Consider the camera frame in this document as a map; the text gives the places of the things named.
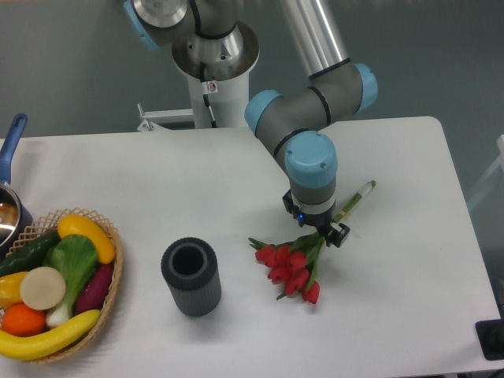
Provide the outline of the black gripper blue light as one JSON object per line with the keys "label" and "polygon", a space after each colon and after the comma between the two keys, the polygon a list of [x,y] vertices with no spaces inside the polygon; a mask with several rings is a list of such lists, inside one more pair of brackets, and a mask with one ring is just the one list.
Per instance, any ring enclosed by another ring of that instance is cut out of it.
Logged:
{"label": "black gripper blue light", "polygon": [[350,228],[343,223],[334,223],[335,194],[320,204],[300,202],[289,190],[283,196],[286,211],[298,222],[300,227],[315,227],[324,236],[326,246],[340,248],[350,234]]}

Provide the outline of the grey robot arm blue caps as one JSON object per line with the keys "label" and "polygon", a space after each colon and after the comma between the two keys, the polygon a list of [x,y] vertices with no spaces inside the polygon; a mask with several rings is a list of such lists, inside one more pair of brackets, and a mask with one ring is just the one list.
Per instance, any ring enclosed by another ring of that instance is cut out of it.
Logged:
{"label": "grey robot arm blue caps", "polygon": [[378,87],[368,66],[352,62],[325,1],[282,1],[309,86],[287,98],[274,90],[249,94],[259,58],[253,30],[235,1],[126,1],[124,10],[148,49],[172,47],[187,79],[196,128],[248,127],[290,182],[286,210],[328,245],[349,228],[335,212],[338,158],[321,134],[330,124],[372,105]]}

